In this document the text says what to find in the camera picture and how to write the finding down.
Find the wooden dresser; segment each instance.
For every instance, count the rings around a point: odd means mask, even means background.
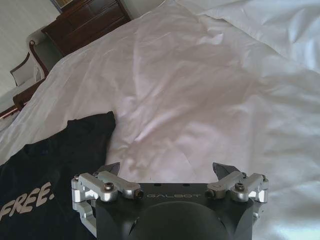
[[[129,21],[119,0],[77,0],[42,32],[66,56]]]

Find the white wall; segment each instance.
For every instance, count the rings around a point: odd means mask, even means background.
[[[27,36],[58,15],[49,0],[0,0],[0,96],[16,86],[10,70],[27,56]]]
[[[132,19],[138,18],[149,12],[163,1],[164,0],[121,0]]]

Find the black t-shirt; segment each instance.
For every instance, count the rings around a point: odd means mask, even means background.
[[[91,240],[72,209],[71,179],[105,163],[113,112],[68,121],[0,166],[0,239]]]

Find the silver metal bracket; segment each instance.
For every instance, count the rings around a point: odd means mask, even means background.
[[[223,199],[230,191],[231,199],[236,202],[253,200],[253,223],[260,218],[264,204],[268,202],[269,180],[266,176],[253,173],[247,177],[244,172],[233,171],[217,182],[207,185],[207,197]]]
[[[97,224],[92,205],[96,199],[112,202],[118,198],[118,192],[126,199],[139,199],[143,191],[138,183],[126,181],[108,171],[90,175],[83,173],[71,180],[72,208],[79,212],[82,224],[97,237]]]

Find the white duvet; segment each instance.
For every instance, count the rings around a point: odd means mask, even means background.
[[[319,240],[319,29],[311,0],[166,1],[57,63],[0,137],[1,163],[114,111],[121,177],[213,182],[213,161],[263,173],[253,239]]]

